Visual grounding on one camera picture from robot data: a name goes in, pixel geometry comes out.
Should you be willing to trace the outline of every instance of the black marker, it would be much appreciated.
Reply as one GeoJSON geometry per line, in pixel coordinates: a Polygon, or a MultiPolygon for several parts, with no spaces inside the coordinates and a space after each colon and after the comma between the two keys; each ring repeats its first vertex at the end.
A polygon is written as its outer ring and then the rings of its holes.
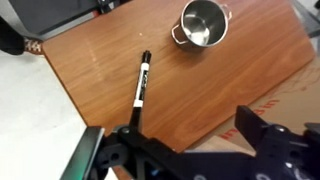
{"type": "Polygon", "coordinates": [[[142,55],[138,85],[133,102],[131,120],[129,123],[131,127],[136,127],[138,130],[140,130],[140,115],[143,107],[144,94],[147,87],[150,60],[150,51],[145,51],[142,55]]]}

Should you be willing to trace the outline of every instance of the wooden table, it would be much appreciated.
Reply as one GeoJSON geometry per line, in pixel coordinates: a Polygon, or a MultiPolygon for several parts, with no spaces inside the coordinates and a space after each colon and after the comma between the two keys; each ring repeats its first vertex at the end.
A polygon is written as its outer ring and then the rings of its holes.
{"type": "Polygon", "coordinates": [[[152,54],[143,133],[178,151],[315,56],[287,0],[221,0],[226,38],[202,53],[170,35],[188,0],[135,0],[46,41],[44,52],[88,125],[128,123],[141,54],[152,54]]]}

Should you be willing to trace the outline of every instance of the floor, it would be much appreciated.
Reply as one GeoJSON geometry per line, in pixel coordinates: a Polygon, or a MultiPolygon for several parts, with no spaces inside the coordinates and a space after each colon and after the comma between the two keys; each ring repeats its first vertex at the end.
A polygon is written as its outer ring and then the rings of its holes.
{"type": "Polygon", "coordinates": [[[0,52],[0,90],[0,179],[59,179],[85,124],[45,58],[0,52]]]}

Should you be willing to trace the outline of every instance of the pot handle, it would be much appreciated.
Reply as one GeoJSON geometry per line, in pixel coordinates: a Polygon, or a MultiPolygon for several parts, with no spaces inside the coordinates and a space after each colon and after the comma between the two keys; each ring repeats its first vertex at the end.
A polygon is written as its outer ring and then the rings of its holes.
{"type": "Polygon", "coordinates": [[[229,6],[226,4],[222,4],[220,7],[223,9],[223,11],[226,12],[226,14],[228,14],[228,20],[231,20],[232,19],[232,12],[231,12],[229,6]]]}
{"type": "Polygon", "coordinates": [[[185,43],[187,43],[188,41],[179,41],[177,38],[176,38],[176,35],[175,35],[175,30],[179,27],[180,25],[178,24],[178,25],[176,25],[175,27],[173,27],[172,29],[171,29],[171,35],[172,35],[172,38],[174,39],[174,41],[177,43],[177,44],[185,44],[185,43]]]}

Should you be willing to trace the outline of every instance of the cardboard box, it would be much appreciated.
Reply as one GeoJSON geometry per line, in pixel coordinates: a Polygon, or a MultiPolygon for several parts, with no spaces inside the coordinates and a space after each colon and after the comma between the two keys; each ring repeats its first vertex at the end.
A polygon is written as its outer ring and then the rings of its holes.
{"type": "MultiPolygon", "coordinates": [[[[320,123],[320,58],[313,60],[249,107],[265,121],[281,124],[298,134],[305,130],[304,123],[320,123]]],[[[197,149],[208,150],[207,147],[221,143],[216,139],[217,136],[253,152],[234,127],[234,117],[205,137],[197,149]]]]}

